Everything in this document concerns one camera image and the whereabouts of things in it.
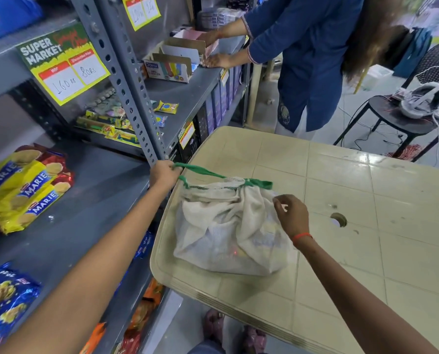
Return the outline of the person's left hand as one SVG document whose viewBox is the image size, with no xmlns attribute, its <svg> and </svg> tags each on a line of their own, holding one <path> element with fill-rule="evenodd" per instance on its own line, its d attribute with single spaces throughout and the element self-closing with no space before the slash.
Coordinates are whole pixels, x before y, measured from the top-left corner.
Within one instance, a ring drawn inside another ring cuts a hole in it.
<svg viewBox="0 0 439 354">
<path fill-rule="evenodd" d="M 169 192 L 176 183 L 168 182 L 168 161 L 158 160 L 150 170 L 150 188 L 154 190 Z"/>
</svg>

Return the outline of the person's right hand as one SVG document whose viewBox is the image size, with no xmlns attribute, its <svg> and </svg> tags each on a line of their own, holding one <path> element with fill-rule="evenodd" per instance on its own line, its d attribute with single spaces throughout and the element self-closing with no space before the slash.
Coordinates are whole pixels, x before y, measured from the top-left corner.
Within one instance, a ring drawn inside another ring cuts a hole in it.
<svg viewBox="0 0 439 354">
<path fill-rule="evenodd" d="M 287 220 L 279 220 L 282 229 L 291 239 L 294 235 L 309 232 L 309 213 L 306 205 L 297 197 L 291 194 L 283 194 L 274 197 L 274 202 L 288 204 Z"/>
</svg>

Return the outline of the white cloth bag green handles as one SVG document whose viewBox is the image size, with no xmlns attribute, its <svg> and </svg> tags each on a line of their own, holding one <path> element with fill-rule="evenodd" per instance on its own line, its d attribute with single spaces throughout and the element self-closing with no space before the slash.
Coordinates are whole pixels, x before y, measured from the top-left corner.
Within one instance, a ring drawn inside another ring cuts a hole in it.
<svg viewBox="0 0 439 354">
<path fill-rule="evenodd" d="M 204 167 L 176 162 L 210 184 L 181 181 L 175 218 L 175 258 L 201 269 L 269 276 L 293 261 L 292 241 L 277 217 L 273 182 L 226 177 Z"/>
</svg>

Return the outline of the person's left forearm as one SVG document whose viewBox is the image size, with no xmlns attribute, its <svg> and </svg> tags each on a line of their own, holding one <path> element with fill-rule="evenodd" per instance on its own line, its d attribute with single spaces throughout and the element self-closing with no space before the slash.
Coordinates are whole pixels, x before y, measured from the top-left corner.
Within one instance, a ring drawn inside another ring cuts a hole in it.
<svg viewBox="0 0 439 354">
<path fill-rule="evenodd" d="M 0 354 L 79 354 L 172 186 L 160 179 L 150 185 L 134 208 L 0 345 Z"/>
</svg>

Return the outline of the black box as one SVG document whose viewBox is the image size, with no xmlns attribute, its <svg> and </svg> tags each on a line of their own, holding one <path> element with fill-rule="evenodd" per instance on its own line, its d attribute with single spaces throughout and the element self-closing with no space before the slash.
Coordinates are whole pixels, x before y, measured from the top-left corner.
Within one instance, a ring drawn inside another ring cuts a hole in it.
<svg viewBox="0 0 439 354">
<path fill-rule="evenodd" d="M 180 144 L 178 142 L 175 144 L 169 155 L 169 160 L 173 162 L 187 164 L 189 163 L 189 161 L 191 160 L 191 158 L 193 157 L 194 153 L 197 151 L 198 148 L 199 148 L 199 138 L 195 130 L 195 133 L 192 136 L 190 143 L 185 149 L 181 149 Z"/>
</svg>

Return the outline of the small yellow sachet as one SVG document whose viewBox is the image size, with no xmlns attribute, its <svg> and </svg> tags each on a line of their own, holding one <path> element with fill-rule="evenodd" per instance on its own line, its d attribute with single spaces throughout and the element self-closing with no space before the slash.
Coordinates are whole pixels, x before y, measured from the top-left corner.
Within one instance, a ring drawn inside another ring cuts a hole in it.
<svg viewBox="0 0 439 354">
<path fill-rule="evenodd" d="M 155 112 L 161 112 L 166 114 L 176 114 L 179 104 L 176 103 L 166 103 L 163 101 L 158 101 Z"/>
</svg>

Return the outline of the small blue snack packet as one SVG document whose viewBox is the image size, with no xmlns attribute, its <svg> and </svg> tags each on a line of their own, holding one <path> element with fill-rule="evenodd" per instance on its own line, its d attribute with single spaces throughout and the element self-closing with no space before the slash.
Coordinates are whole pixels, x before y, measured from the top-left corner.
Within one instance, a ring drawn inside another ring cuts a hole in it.
<svg viewBox="0 0 439 354">
<path fill-rule="evenodd" d="M 155 235 L 150 230 L 147 230 L 138 249 L 135 252 L 134 259 L 143 259 L 148 256 L 152 250 L 154 240 Z"/>
</svg>

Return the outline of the grey metal shelf rack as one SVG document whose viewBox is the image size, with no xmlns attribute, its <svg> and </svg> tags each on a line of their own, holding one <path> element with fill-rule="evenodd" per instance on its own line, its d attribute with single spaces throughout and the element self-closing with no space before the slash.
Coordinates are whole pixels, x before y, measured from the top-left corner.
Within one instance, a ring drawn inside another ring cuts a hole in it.
<svg viewBox="0 0 439 354">
<path fill-rule="evenodd" d="M 165 81 L 148 81 L 146 85 L 124 24 L 127 16 L 121 1 L 70 0 L 70 4 L 65 12 L 58 0 L 47 0 L 49 15 L 56 18 L 0 39 L 0 96 L 9 94 L 10 101 L 28 113 L 55 143 L 51 149 L 68 156 L 68 168 L 75 172 L 74 187 L 28 228 L 18 234 L 0 234 L 0 265 L 11 262 L 14 268 L 42 285 L 39 296 L 10 335 L 146 194 L 152 166 L 158 160 L 168 159 L 169 146 L 178 142 L 183 125 L 220 78 L 219 69 L 201 67 L 187 85 Z M 141 156 L 141 160 L 134 158 L 133 150 L 121 154 L 125 148 L 108 145 L 100 135 L 75 132 L 59 112 L 63 106 L 56 106 L 42 86 L 36 84 L 16 50 L 23 42 L 77 22 L 82 23 L 109 71 L 109 82 L 140 141 L 141 150 L 137 150 L 136 156 Z M 177 113 L 155 112 L 158 101 L 179 104 Z M 159 115 L 168 116 L 163 128 L 156 125 L 155 116 Z M 102 349 L 110 350 L 121 336 L 150 278 L 147 260 L 140 260 L 127 280 L 119 283 L 107 306 L 108 333 L 102 338 Z"/>
</svg>

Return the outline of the colourful cardboard display box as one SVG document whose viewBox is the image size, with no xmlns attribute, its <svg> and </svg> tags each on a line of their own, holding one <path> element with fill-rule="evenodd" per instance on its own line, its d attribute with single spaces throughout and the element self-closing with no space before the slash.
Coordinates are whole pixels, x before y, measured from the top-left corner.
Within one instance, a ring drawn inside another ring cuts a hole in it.
<svg viewBox="0 0 439 354">
<path fill-rule="evenodd" d="M 189 83 L 206 53 L 204 41 L 169 37 L 142 62 L 149 78 Z"/>
</svg>

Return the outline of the red biscuit packet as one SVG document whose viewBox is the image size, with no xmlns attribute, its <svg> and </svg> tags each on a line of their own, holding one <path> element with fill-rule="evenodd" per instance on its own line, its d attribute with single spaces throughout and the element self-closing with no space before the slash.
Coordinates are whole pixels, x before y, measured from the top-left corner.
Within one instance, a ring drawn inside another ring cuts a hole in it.
<svg viewBox="0 0 439 354">
<path fill-rule="evenodd" d="M 44 168 L 39 171 L 36 165 L 28 165 L 29 169 L 25 171 L 25 176 L 29 178 L 23 181 L 22 190 L 26 190 L 30 186 L 35 186 L 35 190 L 38 190 L 43 184 L 53 183 L 55 179 L 64 173 L 71 173 L 73 177 L 73 173 L 67 167 L 66 157 L 64 154 L 37 143 L 23 146 L 36 147 L 43 152 L 41 157 L 38 159 L 38 162 L 40 165 L 43 165 Z"/>
</svg>

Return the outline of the pink cardboard box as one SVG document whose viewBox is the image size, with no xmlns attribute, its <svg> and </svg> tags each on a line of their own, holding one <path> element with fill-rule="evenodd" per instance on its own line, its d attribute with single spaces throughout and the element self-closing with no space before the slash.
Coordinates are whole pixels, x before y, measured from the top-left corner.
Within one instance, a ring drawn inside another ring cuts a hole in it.
<svg viewBox="0 0 439 354">
<path fill-rule="evenodd" d="M 181 29 L 168 40 L 168 45 L 173 47 L 182 47 L 198 51 L 199 59 L 209 57 L 218 47 L 219 41 L 206 42 L 200 39 L 206 32 L 194 29 Z"/>
</svg>

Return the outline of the orange snack packet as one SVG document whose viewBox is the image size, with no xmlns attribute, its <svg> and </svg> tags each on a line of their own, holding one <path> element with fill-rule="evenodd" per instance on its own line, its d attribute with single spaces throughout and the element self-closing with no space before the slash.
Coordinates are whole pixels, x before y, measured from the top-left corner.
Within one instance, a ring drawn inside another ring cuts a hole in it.
<svg viewBox="0 0 439 354">
<path fill-rule="evenodd" d="M 163 291 L 164 286 L 152 278 L 142 299 L 135 307 L 122 340 L 116 345 L 112 354 L 137 354 L 144 327 L 153 311 L 160 305 Z"/>
</svg>

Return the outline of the yellow biscuit packet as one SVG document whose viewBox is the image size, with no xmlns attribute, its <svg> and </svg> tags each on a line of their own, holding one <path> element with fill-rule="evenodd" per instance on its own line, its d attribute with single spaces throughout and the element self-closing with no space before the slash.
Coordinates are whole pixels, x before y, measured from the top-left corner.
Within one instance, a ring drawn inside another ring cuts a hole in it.
<svg viewBox="0 0 439 354">
<path fill-rule="evenodd" d="M 39 190 L 21 208 L 0 215 L 0 232 L 8 235 L 28 227 L 47 208 L 57 202 L 73 185 L 71 173 L 64 173 L 44 189 Z"/>
<path fill-rule="evenodd" d="M 0 163 L 0 216 L 21 208 L 64 168 L 63 160 Z"/>
<path fill-rule="evenodd" d="M 24 172 L 29 169 L 28 165 L 36 165 L 41 171 L 44 166 L 40 165 L 38 159 L 42 154 L 43 152 L 36 147 L 23 146 L 0 162 L 0 196 L 16 187 L 20 188 L 19 183 L 24 178 Z"/>
</svg>

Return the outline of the white headset device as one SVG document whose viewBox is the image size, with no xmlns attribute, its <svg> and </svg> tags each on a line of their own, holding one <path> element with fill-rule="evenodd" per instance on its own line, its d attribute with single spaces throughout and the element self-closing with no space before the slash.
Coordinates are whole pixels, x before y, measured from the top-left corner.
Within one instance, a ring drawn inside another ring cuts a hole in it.
<svg viewBox="0 0 439 354">
<path fill-rule="evenodd" d="M 422 119 L 435 115 L 439 109 L 439 83 L 423 83 L 403 95 L 400 112 L 409 119 Z"/>
</svg>

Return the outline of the blue plastic bag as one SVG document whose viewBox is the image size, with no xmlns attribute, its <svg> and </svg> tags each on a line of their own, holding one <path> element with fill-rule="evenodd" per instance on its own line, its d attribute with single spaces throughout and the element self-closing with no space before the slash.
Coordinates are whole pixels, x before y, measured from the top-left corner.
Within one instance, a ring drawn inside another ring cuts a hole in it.
<svg viewBox="0 0 439 354">
<path fill-rule="evenodd" d="M 43 17 L 35 0 L 0 0 L 0 38 L 34 24 Z"/>
</svg>

